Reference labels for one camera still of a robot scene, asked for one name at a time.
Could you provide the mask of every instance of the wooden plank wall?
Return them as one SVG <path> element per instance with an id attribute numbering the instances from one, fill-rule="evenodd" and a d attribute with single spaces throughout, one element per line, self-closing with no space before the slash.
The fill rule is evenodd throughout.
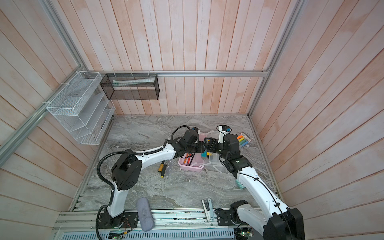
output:
<path id="1" fill-rule="evenodd" d="M 0 144 L 77 66 L 38 0 L 0 1 Z M 46 239 L 93 154 L 48 115 L 0 169 L 2 238 Z"/>
<path id="2" fill-rule="evenodd" d="M 308 239 L 384 239 L 384 1 L 308 1 L 252 116 Z"/>
<path id="3" fill-rule="evenodd" d="M 262 70 L 297 0 L 52 0 L 87 67 Z M 114 101 L 117 114 L 247 113 L 258 77 L 159 78 L 158 101 Z"/>

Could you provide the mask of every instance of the clear plastic container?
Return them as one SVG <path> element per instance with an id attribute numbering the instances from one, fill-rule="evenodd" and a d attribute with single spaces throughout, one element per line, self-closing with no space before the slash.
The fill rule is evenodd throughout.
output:
<path id="1" fill-rule="evenodd" d="M 199 141 L 203 141 L 204 138 L 207 137 L 207 133 L 201 132 L 199 134 Z M 205 165 L 208 165 L 208 160 L 205 157 L 201 157 L 200 153 L 196 153 L 195 157 L 193 158 L 191 166 L 186 166 L 184 165 L 184 158 L 179 158 L 179 166 L 183 170 L 189 170 L 189 171 L 194 171 L 194 172 L 201 172 L 204 168 Z"/>
<path id="2" fill-rule="evenodd" d="M 217 130 L 212 130 L 208 133 L 200 133 L 199 140 L 203 141 L 206 137 L 213 137 L 218 139 L 220 133 Z M 209 152 L 207 157 L 202 157 L 207 161 L 207 165 L 205 166 L 205 170 L 207 173 L 212 174 L 229 174 L 228 170 L 221 164 L 219 160 L 219 156 L 217 153 Z"/>

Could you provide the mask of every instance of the black wire mesh basket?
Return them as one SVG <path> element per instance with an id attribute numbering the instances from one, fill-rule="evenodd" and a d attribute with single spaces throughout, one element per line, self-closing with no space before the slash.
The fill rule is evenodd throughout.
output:
<path id="1" fill-rule="evenodd" d="M 109 100 L 158 100 L 156 74 L 107 73 L 100 83 Z"/>

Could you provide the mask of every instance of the marble tabletop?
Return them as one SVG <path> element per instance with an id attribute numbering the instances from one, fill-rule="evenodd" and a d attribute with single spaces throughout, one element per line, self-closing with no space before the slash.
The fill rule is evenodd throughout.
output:
<path id="1" fill-rule="evenodd" d="M 248 117 L 235 115 L 161 115 L 161 116 L 117 116 L 104 144 L 100 157 L 131 148 L 141 151 L 160 146 L 169 138 L 175 128 L 180 125 L 198 127 L 202 132 L 216 129 L 217 125 L 228 125 L 233 134 L 241 132 L 250 136 L 253 141 L 241 148 L 244 155 L 253 164 L 263 181 L 271 188 L 271 180 L 252 134 Z M 182 136 L 179 130 L 175 137 Z M 101 166 L 101 173 L 111 179 L 111 167 L 119 156 L 112 156 Z M 212 174 L 205 169 L 201 172 L 181 170 L 177 159 L 172 160 L 167 177 L 161 178 L 158 173 L 159 164 L 154 164 L 141 171 L 137 184 L 129 190 L 125 202 L 126 209 L 135 209 L 136 201 L 147 197 L 152 209 L 169 208 L 201 208 L 202 199 L 211 198 L 214 207 L 229 207 L 238 200 L 246 200 L 252 206 L 257 203 L 248 190 L 239 189 L 232 174 Z M 102 182 L 93 169 L 87 188 L 81 194 L 75 210 L 97 210 L 109 201 L 111 190 Z"/>

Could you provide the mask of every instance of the wall-mounted basket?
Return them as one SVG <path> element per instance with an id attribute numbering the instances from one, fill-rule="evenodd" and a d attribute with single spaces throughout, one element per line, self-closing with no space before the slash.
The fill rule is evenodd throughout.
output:
<path id="1" fill-rule="evenodd" d="M 109 100 L 158 100 L 156 74 L 107 73 L 101 83 Z"/>
<path id="2" fill-rule="evenodd" d="M 100 73 L 78 72 L 47 107 L 79 144 L 99 144 L 114 113 L 104 93 L 95 94 L 100 81 Z"/>

